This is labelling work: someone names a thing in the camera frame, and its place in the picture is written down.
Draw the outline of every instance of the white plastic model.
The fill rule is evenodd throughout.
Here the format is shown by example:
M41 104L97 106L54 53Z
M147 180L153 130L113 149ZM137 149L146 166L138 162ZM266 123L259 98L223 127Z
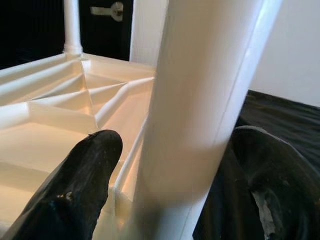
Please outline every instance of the white plastic model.
M170 1L148 116L155 69L82 54L64 0L65 53L0 71L0 236L78 141L112 129L93 239L191 239L281 2Z

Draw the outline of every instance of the white pole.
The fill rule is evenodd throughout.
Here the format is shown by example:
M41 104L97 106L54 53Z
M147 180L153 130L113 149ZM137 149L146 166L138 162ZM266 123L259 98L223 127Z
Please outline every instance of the white pole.
M127 239L191 239L281 2L169 1Z
M82 54L78 0L64 0L64 32L64 52L71 55Z

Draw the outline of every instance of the silver door lever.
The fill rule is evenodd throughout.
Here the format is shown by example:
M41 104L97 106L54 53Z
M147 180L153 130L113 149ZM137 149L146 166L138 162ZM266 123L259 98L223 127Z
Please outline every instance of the silver door lever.
M113 3L110 8L91 6L90 12L95 16L111 16L115 21L122 22L124 16L124 4L117 1Z

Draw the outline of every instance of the black door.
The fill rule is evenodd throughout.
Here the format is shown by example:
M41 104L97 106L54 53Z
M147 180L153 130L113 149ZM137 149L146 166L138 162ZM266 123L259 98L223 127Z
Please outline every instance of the black door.
M122 21L92 13L92 7L107 10L116 2L123 4ZM79 11L85 53L129 60L133 0L80 0Z

